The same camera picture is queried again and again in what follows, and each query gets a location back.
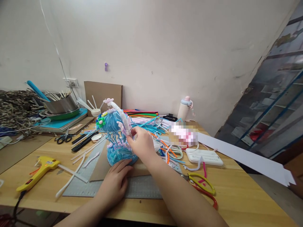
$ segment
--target yellow glue gun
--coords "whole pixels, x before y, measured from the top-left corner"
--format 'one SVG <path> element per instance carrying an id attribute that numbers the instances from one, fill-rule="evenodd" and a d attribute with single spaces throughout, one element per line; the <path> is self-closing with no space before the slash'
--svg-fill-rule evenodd
<path id="1" fill-rule="evenodd" d="M 25 184 L 17 188 L 18 192 L 29 191 L 44 176 L 44 174 L 46 174 L 47 171 L 57 168 L 58 165 L 61 163 L 56 159 L 46 156 L 39 157 L 38 162 L 41 163 L 41 167 L 32 176 L 32 178 L 30 178 Z"/>

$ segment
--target wooden table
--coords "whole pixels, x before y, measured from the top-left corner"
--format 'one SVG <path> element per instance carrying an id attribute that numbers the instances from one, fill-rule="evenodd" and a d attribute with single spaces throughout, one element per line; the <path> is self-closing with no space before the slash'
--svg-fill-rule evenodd
<path id="1" fill-rule="evenodd" d="M 208 135 L 203 128 L 200 127 L 199 130 Z M 207 166 L 207 177 L 216 189 L 217 195 L 215 198 L 219 205 L 219 213 L 228 225 L 296 226 L 294 221 L 233 159 L 221 153 L 218 153 L 218 155 L 223 160 L 224 167 Z M 55 158 L 72 170 L 76 170 L 80 163 L 72 165 L 70 161 L 74 156 L 71 153 L 71 143 L 57 145 L 51 139 L 0 175 L 0 179 L 5 181 L 0 188 L 0 205 L 15 206 L 19 197 L 16 188 L 30 178 L 30 172 L 36 170 L 34 165 L 37 161 L 37 156 Z M 183 161 L 186 162 L 187 166 L 194 167 L 188 161 L 185 153 Z M 203 169 L 197 172 L 201 175 L 204 174 Z M 66 172 L 60 173 L 59 169 L 49 171 L 24 196 L 19 207 L 55 212 L 73 212 L 91 198 L 60 197 L 56 201 L 56 193 L 66 184 L 70 176 Z M 175 225 L 163 200 L 123 199 L 119 205 L 108 213 L 107 217 Z"/>

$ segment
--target black-handled scissors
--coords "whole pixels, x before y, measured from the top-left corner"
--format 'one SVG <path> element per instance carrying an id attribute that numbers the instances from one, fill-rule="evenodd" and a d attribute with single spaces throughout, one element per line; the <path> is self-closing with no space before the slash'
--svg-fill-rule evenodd
<path id="1" fill-rule="evenodd" d="M 69 141 L 72 140 L 73 135 L 68 134 L 69 128 L 67 129 L 66 133 L 57 139 L 57 144 L 62 144 L 63 142 L 68 143 Z"/>

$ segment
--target cutting mat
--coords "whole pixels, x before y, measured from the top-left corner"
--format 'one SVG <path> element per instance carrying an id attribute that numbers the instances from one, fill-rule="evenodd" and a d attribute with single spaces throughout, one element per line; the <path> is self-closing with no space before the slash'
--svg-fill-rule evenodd
<path id="1" fill-rule="evenodd" d="M 106 140 L 95 147 L 95 149 L 90 153 L 89 157 L 85 160 L 82 166 L 85 166 L 86 162 L 94 157 L 97 152 L 102 152 L 105 143 Z M 89 179 L 99 157 L 100 155 L 91 161 L 86 168 L 81 167 L 78 171 L 78 174 L 85 177 L 86 179 Z M 179 164 L 175 166 L 174 169 L 182 173 Z M 63 196 L 94 197 L 98 192 L 102 182 L 103 181 L 93 181 L 84 183 L 78 178 L 73 178 L 69 186 L 64 191 Z M 128 178 L 128 188 L 124 197 L 137 199 L 162 199 L 159 188 L 151 175 Z"/>

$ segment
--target green flower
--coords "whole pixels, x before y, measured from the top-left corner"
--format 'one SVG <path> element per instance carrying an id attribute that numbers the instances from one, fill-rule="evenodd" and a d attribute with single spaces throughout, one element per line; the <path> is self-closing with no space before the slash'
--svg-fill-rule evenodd
<path id="1" fill-rule="evenodd" d="M 102 127 L 103 125 L 105 125 L 105 119 L 104 119 L 104 117 L 98 118 L 98 122 L 96 124 L 99 125 L 100 127 Z"/>

